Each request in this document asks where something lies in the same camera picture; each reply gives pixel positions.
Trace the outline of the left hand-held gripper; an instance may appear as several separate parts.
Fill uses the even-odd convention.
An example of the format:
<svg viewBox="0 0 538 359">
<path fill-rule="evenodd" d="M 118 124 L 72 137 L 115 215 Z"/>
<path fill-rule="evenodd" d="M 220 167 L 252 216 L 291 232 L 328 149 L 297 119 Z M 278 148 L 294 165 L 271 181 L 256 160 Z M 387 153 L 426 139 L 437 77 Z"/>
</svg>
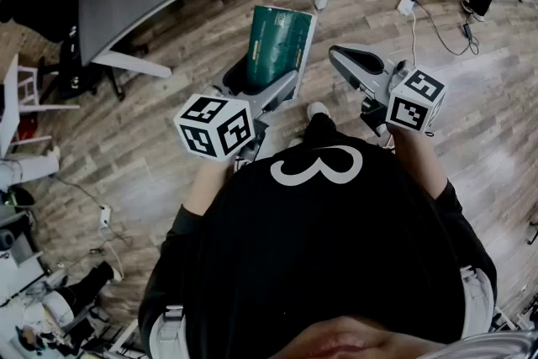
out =
<svg viewBox="0 0 538 359">
<path fill-rule="evenodd" d="M 256 117 L 262 110 L 275 110 L 293 92 L 298 72 L 292 70 L 252 93 L 247 57 L 226 66 L 177 113 L 174 123 L 188 152 L 214 161 L 238 157 L 253 162 L 257 158 L 265 127 Z"/>
</svg>

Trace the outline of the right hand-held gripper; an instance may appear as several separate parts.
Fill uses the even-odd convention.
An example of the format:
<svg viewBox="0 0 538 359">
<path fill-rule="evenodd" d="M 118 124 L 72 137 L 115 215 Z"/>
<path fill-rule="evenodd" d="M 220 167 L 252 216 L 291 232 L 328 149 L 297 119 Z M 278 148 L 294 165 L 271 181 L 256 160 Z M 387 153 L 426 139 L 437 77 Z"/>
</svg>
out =
<svg viewBox="0 0 538 359">
<path fill-rule="evenodd" d="M 330 47 L 329 58 L 351 86 L 365 94 L 361 119 L 376 135 L 388 124 L 423 134 L 440 112 L 445 83 L 409 61 L 384 71 L 383 61 L 365 47 L 342 46 Z"/>
</svg>

